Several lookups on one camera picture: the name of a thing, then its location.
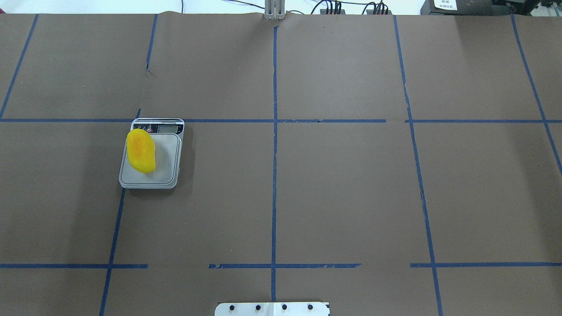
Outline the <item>yellow mango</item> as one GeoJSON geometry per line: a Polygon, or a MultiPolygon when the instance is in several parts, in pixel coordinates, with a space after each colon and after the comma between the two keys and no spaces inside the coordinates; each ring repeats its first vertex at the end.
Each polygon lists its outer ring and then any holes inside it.
{"type": "Polygon", "coordinates": [[[129,164],[138,172],[151,173],[156,169],[156,145],[143,129],[133,129],[126,137],[129,164]]]}

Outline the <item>silver digital kitchen scale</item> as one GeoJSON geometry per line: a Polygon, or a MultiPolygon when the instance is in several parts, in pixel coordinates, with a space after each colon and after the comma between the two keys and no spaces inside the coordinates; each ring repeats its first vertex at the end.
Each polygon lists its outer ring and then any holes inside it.
{"type": "Polygon", "coordinates": [[[126,140],[119,171],[125,189],[171,189],[177,184],[180,169],[184,120],[180,118],[136,118],[130,131],[147,131],[156,145],[156,169],[151,173],[135,170],[128,161],[126,140]]]}

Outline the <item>far orange black hub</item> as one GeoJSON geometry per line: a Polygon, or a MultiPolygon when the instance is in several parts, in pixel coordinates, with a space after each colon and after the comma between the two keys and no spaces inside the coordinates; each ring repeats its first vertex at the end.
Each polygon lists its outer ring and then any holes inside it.
{"type": "Polygon", "coordinates": [[[313,12],[318,11],[319,14],[323,15],[342,15],[345,14],[343,10],[343,2],[338,0],[321,0],[317,3],[313,12]],[[322,4],[325,4],[326,8],[320,8],[322,4]]]}

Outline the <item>orange black hub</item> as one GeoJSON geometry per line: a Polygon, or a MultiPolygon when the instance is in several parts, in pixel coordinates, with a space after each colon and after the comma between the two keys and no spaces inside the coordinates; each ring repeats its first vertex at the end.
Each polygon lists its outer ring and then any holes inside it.
{"type": "Polygon", "coordinates": [[[323,15],[342,15],[345,14],[343,10],[343,2],[338,0],[321,0],[317,3],[313,12],[318,11],[319,14],[323,15]],[[320,8],[322,4],[325,4],[326,8],[320,8]]]}
{"type": "Polygon", "coordinates": [[[367,3],[364,8],[362,15],[390,15],[392,14],[391,10],[385,4],[383,0],[379,2],[369,2],[367,3]]]}

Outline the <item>near orange black hub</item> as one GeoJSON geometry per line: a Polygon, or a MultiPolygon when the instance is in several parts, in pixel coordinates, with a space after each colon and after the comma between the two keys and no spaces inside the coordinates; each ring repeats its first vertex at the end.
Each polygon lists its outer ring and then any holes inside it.
{"type": "Polygon", "coordinates": [[[369,2],[367,3],[364,8],[362,15],[390,15],[392,14],[391,10],[385,4],[383,0],[379,2],[369,2]]]}

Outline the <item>black desktop computer box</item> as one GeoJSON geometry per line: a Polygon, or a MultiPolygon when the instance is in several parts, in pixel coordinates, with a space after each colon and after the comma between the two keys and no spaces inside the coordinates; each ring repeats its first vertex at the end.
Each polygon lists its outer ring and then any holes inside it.
{"type": "Polygon", "coordinates": [[[420,15],[528,16],[539,4],[540,0],[426,0],[420,15]]]}

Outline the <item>aluminium frame post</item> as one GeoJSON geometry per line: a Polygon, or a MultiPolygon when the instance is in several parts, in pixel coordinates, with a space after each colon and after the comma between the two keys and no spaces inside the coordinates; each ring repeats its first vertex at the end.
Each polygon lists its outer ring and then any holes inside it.
{"type": "Polygon", "coordinates": [[[265,0],[265,20],[284,20],[286,17],[285,0],[265,0]]]}

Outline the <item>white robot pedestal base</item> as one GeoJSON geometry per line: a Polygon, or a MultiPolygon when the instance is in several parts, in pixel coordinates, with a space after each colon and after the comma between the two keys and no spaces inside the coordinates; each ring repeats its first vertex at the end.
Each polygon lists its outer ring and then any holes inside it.
{"type": "Polygon", "coordinates": [[[215,316],[329,316],[328,302],[224,302],[215,316]]]}

